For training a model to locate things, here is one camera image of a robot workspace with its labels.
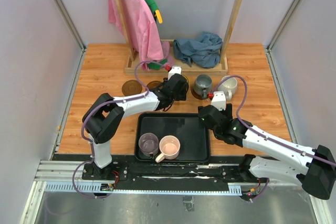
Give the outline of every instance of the wooden rack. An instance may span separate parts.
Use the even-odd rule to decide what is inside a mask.
[[[134,74],[134,68],[135,66],[139,63],[139,54],[138,52],[136,52],[132,45],[131,45],[131,37],[130,37],[130,33],[129,33],[129,28],[127,26],[127,22],[125,22],[125,14],[124,14],[124,8],[122,5],[122,1],[121,0],[115,0],[116,4],[117,4],[117,8],[118,8],[118,12],[119,12],[119,16],[120,16],[120,21],[121,21],[121,25],[122,25],[122,29],[123,29],[123,34],[125,36],[125,40],[126,40],[126,44],[128,45],[130,51],[129,51],[129,56],[127,57],[126,61],[125,61],[125,73],[127,75],[133,75]],[[230,19],[229,22],[227,24],[227,28],[225,31],[225,37],[224,37],[224,41],[223,41],[223,45],[222,45],[222,49],[220,51],[220,62],[219,64],[217,64],[214,68],[211,69],[205,69],[202,68],[200,66],[198,66],[197,64],[193,64],[192,67],[189,67],[187,64],[182,63],[180,60],[177,60],[176,58],[174,58],[174,62],[175,65],[181,66],[183,69],[183,73],[186,75],[192,75],[192,76],[198,76],[199,74],[211,74],[213,76],[224,76],[227,75],[228,73],[228,65],[227,65],[227,59],[226,59],[226,49],[227,46],[229,44],[231,35],[232,35],[232,31],[238,16],[238,12],[239,12],[239,8],[240,5],[242,3],[242,0],[235,0],[233,7],[232,7],[232,11],[231,11],[231,15],[230,15]],[[171,39],[161,39],[161,41],[169,41],[172,45],[173,40]],[[151,75],[167,75],[165,70],[153,70],[153,71],[144,71],[141,68],[138,68],[137,71],[138,74],[142,74],[142,75],[147,75],[147,76],[151,76]]]

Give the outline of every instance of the wooden floor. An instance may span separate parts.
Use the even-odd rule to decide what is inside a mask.
[[[121,87],[125,81],[134,79],[123,72],[127,48],[123,44],[90,44],[80,72],[75,95],[62,135],[59,153],[90,153],[90,146],[80,136],[81,118],[102,93],[123,96]],[[229,74],[242,76],[248,84],[248,96],[240,115],[259,128],[290,140],[276,89],[261,44],[230,44],[227,49]],[[162,77],[141,76],[144,83],[162,80]],[[195,77],[188,77],[193,83]],[[218,84],[220,77],[213,77]],[[234,112],[240,105],[244,86],[239,81],[237,93],[232,99]],[[195,99],[191,92],[187,101],[175,102],[169,112],[194,112],[209,101]],[[125,118],[111,141],[113,154],[133,154],[139,115]],[[260,154],[254,150],[227,145],[211,134],[212,155]]]

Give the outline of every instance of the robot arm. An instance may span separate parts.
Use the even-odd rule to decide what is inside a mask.
[[[215,137],[227,144],[258,150],[277,159],[245,155],[245,160],[239,166],[239,173],[243,179],[266,177],[281,180],[301,185],[307,193],[317,198],[330,198],[336,178],[335,168],[308,155],[311,154],[334,163],[334,158],[328,148],[319,145],[317,149],[313,149],[291,143],[244,121],[249,126],[247,128],[239,119],[232,118],[231,104],[226,105],[226,110],[220,110],[223,106],[219,105],[218,97],[216,98],[220,92],[215,92],[214,95],[215,101],[212,101],[212,105],[198,108],[198,116],[209,129],[213,130]],[[291,150],[281,143],[301,152]]]
[[[181,67],[174,66],[168,73],[168,78],[158,87],[151,89],[147,95],[145,92],[128,97],[111,97],[104,93],[96,100],[82,118],[83,122],[98,105],[113,100],[121,101],[103,106],[87,121],[86,131],[92,140],[94,164],[97,169],[103,169],[112,162],[110,140],[122,119],[140,112],[161,110],[171,106],[174,101],[186,100],[188,83],[181,72]]]

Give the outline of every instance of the blue cloth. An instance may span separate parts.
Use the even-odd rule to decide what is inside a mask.
[[[204,31],[196,39],[174,40],[173,48],[176,59],[190,67],[193,61],[203,68],[214,68],[221,58],[222,44],[220,36]]]

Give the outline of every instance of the cable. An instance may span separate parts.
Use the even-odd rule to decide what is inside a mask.
[[[254,192],[255,190],[257,190],[259,188],[259,192],[260,192],[260,184],[261,184],[261,180],[260,178],[258,179],[259,180],[259,184],[254,187],[254,188],[251,188],[250,190],[246,190],[246,191],[241,191],[243,194],[249,194],[249,193],[252,193]]]
[[[243,121],[243,119],[239,116],[240,109],[243,107],[243,105],[244,105],[244,103],[245,103],[245,101],[246,101],[246,97],[247,97],[247,83],[246,83],[246,81],[244,80],[243,77],[241,77],[241,76],[237,76],[237,75],[229,76],[229,77],[223,79],[222,81],[220,81],[219,84],[218,84],[218,85],[211,91],[211,93],[213,93],[214,91],[216,91],[216,90],[218,89],[218,87],[219,87],[223,82],[225,82],[226,80],[228,80],[228,79],[230,79],[230,78],[233,78],[233,77],[236,77],[236,78],[242,80],[242,82],[244,83],[244,86],[245,86],[244,98],[243,98],[243,100],[242,100],[240,106],[238,107],[238,109],[237,109],[237,111],[236,111],[236,116],[237,116],[238,120],[242,123],[242,125],[245,126],[245,127],[247,127],[247,128],[248,128],[249,130],[251,130],[252,132],[256,133],[258,136],[261,136],[261,137],[263,137],[263,138],[267,138],[267,140],[270,140],[270,141],[272,141],[272,142],[274,142],[274,143],[276,143],[276,144],[279,144],[279,145],[281,145],[281,146],[283,146],[283,147],[286,147],[286,148],[288,148],[288,149],[290,149],[290,150],[292,150],[292,151],[295,151],[295,152],[297,152],[297,153],[300,153],[301,155],[302,155],[303,153],[305,153],[304,151],[301,151],[301,150],[299,150],[299,149],[297,149],[297,148],[295,148],[295,147],[292,147],[292,146],[287,145],[287,144],[285,144],[285,143],[282,143],[282,142],[280,142],[280,141],[278,141],[278,140],[276,140],[276,139],[273,139],[273,138],[271,138],[271,137],[267,137],[266,135],[263,135],[262,133],[256,131],[255,129],[253,129],[252,127],[250,127],[249,125],[247,125],[247,124]],[[326,164],[328,164],[328,165],[331,165],[331,166],[336,167],[336,163],[331,162],[331,161],[329,161],[329,160],[326,160],[326,159],[324,159],[324,158],[317,157],[317,156],[312,155],[312,154],[310,154],[310,153],[305,153],[305,155],[307,155],[308,157],[314,158],[314,159],[316,159],[316,160],[319,160],[319,161],[321,161],[321,162],[324,162],[324,163],[326,163]]]
[[[115,175],[115,182],[114,182],[114,187],[117,185],[117,183],[119,182],[119,179],[120,179],[120,175],[119,175],[119,173],[116,171],[116,170],[113,170],[112,171],[112,174],[114,174]]]
[[[265,192],[268,183],[269,183],[269,178],[267,178],[266,183],[265,183],[263,189],[260,191],[260,193],[258,193],[258,195],[252,199],[252,202],[254,202],[256,199],[260,198],[260,196]]]
[[[164,65],[162,65],[162,64],[160,64],[160,63],[158,63],[158,62],[156,62],[156,61],[152,61],[152,60],[145,60],[145,61],[141,61],[141,62],[139,62],[137,65],[136,65],[136,67],[134,68],[134,76],[135,76],[135,78],[136,78],[136,80],[142,85],[142,86],[144,86],[145,87],[145,89],[146,89],[146,93],[144,94],[144,95],[140,95],[140,96],[138,96],[138,97],[131,97],[131,98],[125,98],[125,99],[122,99],[122,100],[113,100],[113,101],[108,101],[108,102],[103,102],[103,103],[101,103],[100,105],[98,105],[97,107],[95,107],[89,114],[88,114],[88,116],[85,118],[85,120],[84,120],[84,122],[83,122],[83,125],[82,125],[82,128],[81,128],[81,136],[82,136],[82,138],[84,138],[85,140],[87,140],[87,141],[89,141],[89,143],[90,143],[90,146],[91,146],[91,151],[92,151],[92,156],[91,156],[91,160],[89,160],[89,161],[84,161],[83,163],[81,163],[79,166],[77,166],[77,168],[75,169],[75,171],[74,171],[74,173],[73,173],[73,175],[72,175],[72,185],[74,186],[73,188],[75,189],[75,191],[76,192],[78,192],[81,196],[83,196],[83,197],[86,197],[86,198],[89,198],[89,199],[97,199],[97,198],[99,198],[99,199],[104,199],[104,198],[106,198],[106,197],[108,197],[108,196],[110,196],[110,194],[107,194],[107,195],[105,195],[105,196],[90,196],[90,195],[86,195],[86,194],[84,194],[84,193],[82,193],[82,192],[80,192],[79,190],[78,190],[78,188],[77,188],[77,186],[76,186],[76,184],[75,184],[75,175],[76,175],[76,172],[78,171],[78,169],[82,166],[82,165],[84,165],[84,164],[92,164],[94,161],[95,161],[95,149],[93,148],[93,141],[90,139],[90,138],[88,138],[88,137],[86,137],[85,136],[85,133],[84,133],[84,131],[85,131],[85,127],[86,127],[86,124],[88,123],[88,120],[90,119],[90,117],[92,117],[99,109],[101,109],[102,107],[104,107],[104,106],[106,106],[106,105],[108,105],[108,104],[113,104],[113,103],[118,103],[118,102],[129,102],[129,101],[134,101],[134,100],[137,100],[137,99],[140,99],[140,98],[144,98],[144,97],[146,97],[148,94],[149,94],[149,88],[139,79],[139,77],[138,77],[138,75],[137,75],[137,69],[138,69],[138,67],[140,66],[140,65],[142,65],[142,64],[145,64],[145,63],[155,63],[155,64],[157,64],[157,65],[160,65],[160,67],[162,67],[162,68],[165,68],[165,66]]]

